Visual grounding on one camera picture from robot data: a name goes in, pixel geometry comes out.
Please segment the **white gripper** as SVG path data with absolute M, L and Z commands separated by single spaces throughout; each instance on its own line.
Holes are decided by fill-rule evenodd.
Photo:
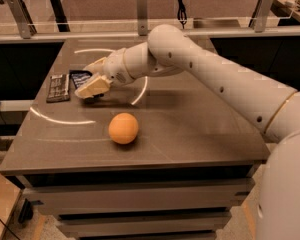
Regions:
M 107 58 L 102 57 L 85 66 L 84 70 L 94 75 L 75 91 L 75 95 L 81 99 L 91 98 L 106 93 L 111 85 L 119 87 L 132 83 L 134 79 L 124 64 L 125 51 L 125 48 L 116 50 Z

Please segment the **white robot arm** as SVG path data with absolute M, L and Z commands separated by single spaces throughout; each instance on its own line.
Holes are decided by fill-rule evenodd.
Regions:
M 256 240 L 300 240 L 300 92 L 194 43 L 171 25 L 85 69 L 92 77 L 76 90 L 82 99 L 141 77 L 187 71 L 276 143 L 258 202 Z

